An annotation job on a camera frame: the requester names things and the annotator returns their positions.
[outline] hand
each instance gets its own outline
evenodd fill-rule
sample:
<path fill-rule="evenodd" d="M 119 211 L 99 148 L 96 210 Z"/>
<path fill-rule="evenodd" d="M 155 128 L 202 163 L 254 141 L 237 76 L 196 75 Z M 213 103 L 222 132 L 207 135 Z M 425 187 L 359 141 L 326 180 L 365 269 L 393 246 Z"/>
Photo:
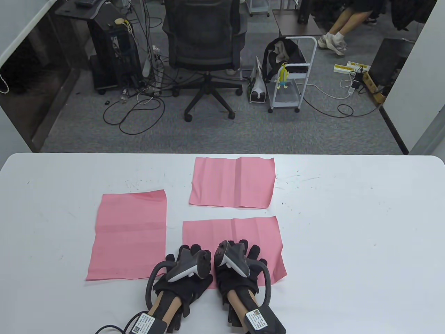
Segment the hand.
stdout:
<path fill-rule="evenodd" d="M 181 251 L 186 248 L 190 249 L 191 255 L 195 255 L 201 250 L 201 246 L 194 244 L 191 248 L 187 245 L 182 245 L 179 248 L 178 258 L 181 256 Z M 206 250 L 208 261 L 211 261 L 211 253 Z M 174 255 L 169 254 L 166 256 L 167 261 L 174 261 Z M 204 291 L 209 287 L 213 281 L 213 276 L 209 274 L 207 277 L 201 279 L 196 274 L 192 277 L 184 277 L 175 282 L 167 282 L 165 274 L 157 281 L 153 286 L 153 291 L 159 296 L 161 291 L 169 291 L 181 299 L 182 304 L 182 314 L 184 317 L 190 314 L 190 304 L 197 300 Z"/>
<path fill-rule="evenodd" d="M 247 240 L 240 240 L 240 243 L 244 244 L 244 254 L 247 252 L 248 242 Z M 233 246 L 235 243 L 231 240 L 229 244 Z M 257 245 L 253 245 L 250 249 L 249 255 L 247 258 L 256 260 L 258 259 L 258 255 L 261 249 Z M 265 259 L 260 259 L 265 265 L 267 265 L 267 261 Z M 222 265 L 217 267 L 216 265 L 216 284 L 218 286 L 218 290 L 222 295 L 223 303 L 228 302 L 227 294 L 231 290 L 239 290 L 239 289 L 249 289 L 254 295 L 259 292 L 258 289 L 258 275 L 261 272 L 261 268 L 258 266 L 252 266 L 250 268 L 249 277 L 242 277 L 232 268 L 228 268 L 226 265 Z"/>

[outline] bag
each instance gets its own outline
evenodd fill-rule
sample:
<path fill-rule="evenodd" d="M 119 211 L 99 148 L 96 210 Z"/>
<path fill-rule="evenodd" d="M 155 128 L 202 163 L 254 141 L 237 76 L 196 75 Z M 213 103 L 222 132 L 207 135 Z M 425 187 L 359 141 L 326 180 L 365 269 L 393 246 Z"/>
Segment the bag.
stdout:
<path fill-rule="evenodd" d="M 425 23 L 435 4 L 436 0 L 392 0 L 392 24 L 397 30 L 408 30 L 406 27 L 412 21 Z"/>
<path fill-rule="evenodd" d="M 266 103 L 266 85 L 263 81 L 263 72 L 258 57 L 256 57 L 256 65 L 253 67 L 249 84 L 247 85 L 247 96 L 250 103 Z"/>
<path fill-rule="evenodd" d="M 267 60 L 269 60 L 269 67 L 267 72 Z M 306 63 L 303 54 L 298 45 L 292 40 L 287 40 L 285 37 L 278 37 L 270 42 L 266 50 L 264 50 L 263 57 L 263 78 L 266 83 L 270 82 L 274 75 L 278 73 L 279 68 L 284 63 L 301 64 Z M 307 72 L 307 66 L 289 66 L 289 72 Z"/>

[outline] black mesh chair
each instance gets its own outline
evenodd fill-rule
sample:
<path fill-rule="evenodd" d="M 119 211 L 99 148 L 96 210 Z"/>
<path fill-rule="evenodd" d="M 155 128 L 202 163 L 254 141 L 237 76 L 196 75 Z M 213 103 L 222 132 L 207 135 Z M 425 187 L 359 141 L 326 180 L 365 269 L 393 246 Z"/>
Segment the black mesh chair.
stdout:
<path fill-rule="evenodd" d="M 203 79 L 173 87 L 173 96 L 181 89 L 199 89 L 184 111 L 184 119 L 204 94 L 212 94 L 229 111 L 235 112 L 217 92 L 217 88 L 236 88 L 243 94 L 241 84 L 215 81 L 211 71 L 239 69 L 240 53 L 244 47 L 247 18 L 239 14 L 239 0 L 165 0 L 166 19 L 162 29 L 168 36 L 169 63 L 172 68 L 202 71 Z"/>

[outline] white cart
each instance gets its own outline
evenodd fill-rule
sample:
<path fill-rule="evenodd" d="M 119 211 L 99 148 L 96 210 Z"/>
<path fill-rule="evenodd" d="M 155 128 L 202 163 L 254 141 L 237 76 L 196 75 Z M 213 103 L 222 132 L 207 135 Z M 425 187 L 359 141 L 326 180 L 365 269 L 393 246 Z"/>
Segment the white cart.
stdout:
<path fill-rule="evenodd" d="M 315 51 L 317 50 L 317 40 L 313 36 L 295 36 L 295 37 L 286 37 L 288 40 L 293 40 L 298 45 L 299 41 L 302 39 L 312 39 L 314 42 L 314 49 L 312 51 L 311 61 L 306 62 L 306 58 L 301 53 L 302 62 L 298 64 L 287 63 L 280 67 L 276 76 L 274 76 L 267 84 L 267 91 L 269 95 L 270 108 L 268 112 L 273 113 L 274 108 L 286 107 L 286 108 L 295 108 L 295 112 L 298 113 L 300 111 L 301 103 L 303 101 L 304 92 L 306 91 L 307 81 L 309 79 L 309 75 L 311 74 L 312 63 L 314 62 Z M 298 67 L 297 72 L 289 72 L 289 76 L 287 77 L 287 88 L 279 87 L 280 82 L 278 78 L 283 72 L 284 68 L 289 67 Z M 303 85 L 303 89 L 300 93 L 298 89 L 298 84 L 296 80 L 304 80 L 304 83 L 299 83 L 299 85 Z"/>
<path fill-rule="evenodd" d="M 271 0 L 246 0 L 246 5 L 250 16 L 253 13 L 267 13 L 268 17 L 271 15 Z"/>

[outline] pink cloth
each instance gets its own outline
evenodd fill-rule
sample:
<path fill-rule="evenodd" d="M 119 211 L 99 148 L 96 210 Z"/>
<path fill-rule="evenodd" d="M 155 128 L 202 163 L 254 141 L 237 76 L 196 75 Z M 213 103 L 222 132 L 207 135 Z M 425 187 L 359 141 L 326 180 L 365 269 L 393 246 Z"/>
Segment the pink cloth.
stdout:
<path fill-rule="evenodd" d="M 104 194 L 87 281 L 147 278 L 166 256 L 165 191 Z"/>
<path fill-rule="evenodd" d="M 190 204 L 267 208 L 275 184 L 273 159 L 196 158 Z"/>
<path fill-rule="evenodd" d="M 272 284 L 287 275 L 281 251 L 283 243 L 276 217 L 247 218 L 247 219 L 219 219 L 185 221 L 182 225 L 182 243 L 187 245 L 199 244 L 202 249 L 215 253 L 219 243 L 223 240 L 239 242 L 246 239 L 250 247 L 254 244 L 261 248 L 258 259 L 267 260 L 267 268 L 271 274 Z M 216 288 L 214 269 L 213 283 L 210 289 Z M 264 276 L 258 276 L 259 286 L 264 286 Z"/>

